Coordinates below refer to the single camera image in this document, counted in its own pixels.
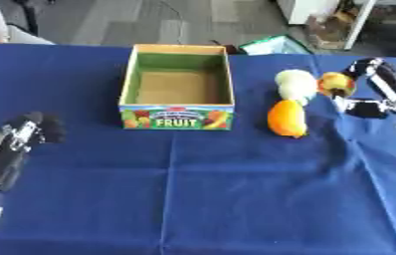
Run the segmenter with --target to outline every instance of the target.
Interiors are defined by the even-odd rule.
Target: table
[[[395,118],[343,116],[317,96],[309,136],[265,124],[277,72],[357,57],[230,57],[233,130],[150,131],[119,128],[129,52],[0,45],[0,124],[39,110],[69,132],[33,151],[4,196],[0,255],[396,255]]]

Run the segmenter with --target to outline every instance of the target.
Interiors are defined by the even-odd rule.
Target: cardboard box
[[[234,105],[224,47],[134,46],[119,101],[124,128],[229,130]]]

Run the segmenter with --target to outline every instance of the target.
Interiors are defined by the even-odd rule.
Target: floor
[[[0,1],[3,9],[9,8],[8,20],[23,23],[20,10],[15,10],[10,0]],[[46,4],[45,0],[33,1],[38,9],[41,36],[59,44],[206,45],[216,40],[241,45],[271,35],[289,34],[317,53],[396,56],[395,38],[388,37],[395,34],[396,27],[368,29],[363,40],[348,52],[317,50],[306,40],[302,27],[287,25],[280,8],[271,0],[57,0],[54,5]]]

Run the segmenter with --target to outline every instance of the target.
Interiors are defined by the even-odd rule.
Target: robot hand
[[[14,185],[33,147],[46,142],[61,142],[64,137],[61,122],[37,112],[19,116],[1,126],[0,193]]]

